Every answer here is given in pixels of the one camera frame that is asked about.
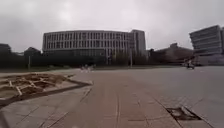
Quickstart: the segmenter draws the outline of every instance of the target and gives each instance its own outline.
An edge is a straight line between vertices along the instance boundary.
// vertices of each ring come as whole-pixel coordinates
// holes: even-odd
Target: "distant building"
[[[220,26],[212,26],[190,33],[196,56],[223,54],[223,30]]]
[[[26,51],[24,51],[24,56],[38,56],[41,52],[37,50],[36,48],[29,47]]]
[[[69,52],[74,56],[103,56],[123,52],[146,54],[145,33],[140,30],[119,31],[61,31],[45,33],[43,53]]]
[[[165,49],[149,50],[148,55],[149,58],[161,63],[182,63],[185,59],[192,58],[193,50],[179,47],[177,43],[173,43]]]
[[[224,64],[224,28],[219,25],[190,33],[197,63]]]
[[[0,44],[0,54],[11,54],[11,47],[8,44]]]

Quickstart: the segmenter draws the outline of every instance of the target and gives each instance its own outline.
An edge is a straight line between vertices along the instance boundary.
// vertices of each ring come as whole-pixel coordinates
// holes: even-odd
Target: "ground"
[[[71,103],[72,105],[69,105],[71,109],[65,114],[59,113],[58,119],[52,119],[55,113],[53,110],[58,108],[53,107],[52,104],[58,105],[57,98],[62,94],[41,97],[40,99],[46,98],[45,103],[39,104],[37,108],[31,107],[29,113],[24,112],[24,109],[13,111],[11,106],[21,105],[21,102],[10,104],[0,110],[0,116],[6,118],[5,122],[16,122],[13,127],[19,128],[28,128],[32,121],[34,122],[34,125],[30,125],[32,127],[46,125],[52,128],[224,127],[223,67],[200,67],[196,70],[179,67],[52,72],[59,74],[76,72],[80,80],[92,81],[93,86],[65,92],[67,97],[61,101]],[[37,101],[38,98],[31,100],[32,103]],[[190,109],[203,120],[174,120],[165,108],[179,106]],[[44,113],[50,107],[53,109],[52,112]]]

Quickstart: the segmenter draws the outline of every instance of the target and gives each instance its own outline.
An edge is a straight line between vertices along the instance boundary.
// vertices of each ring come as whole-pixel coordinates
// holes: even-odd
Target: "road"
[[[224,67],[110,72],[143,83],[165,107],[185,106],[213,127],[224,127]]]

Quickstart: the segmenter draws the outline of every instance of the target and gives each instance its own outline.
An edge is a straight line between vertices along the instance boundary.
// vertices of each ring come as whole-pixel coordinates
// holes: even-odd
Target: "stone pavement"
[[[88,96],[52,128],[180,128],[135,81],[107,73],[92,79]]]
[[[165,107],[185,106],[210,127],[224,127],[222,66],[116,71],[145,85]]]
[[[74,109],[90,88],[12,103],[0,109],[0,128],[48,128]]]

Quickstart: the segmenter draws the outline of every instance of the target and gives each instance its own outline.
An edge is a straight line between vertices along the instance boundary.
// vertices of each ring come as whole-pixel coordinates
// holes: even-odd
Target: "overcast sky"
[[[191,48],[189,33],[224,26],[223,12],[224,0],[1,0],[0,43],[21,52],[41,49],[44,32],[140,29],[148,49]]]

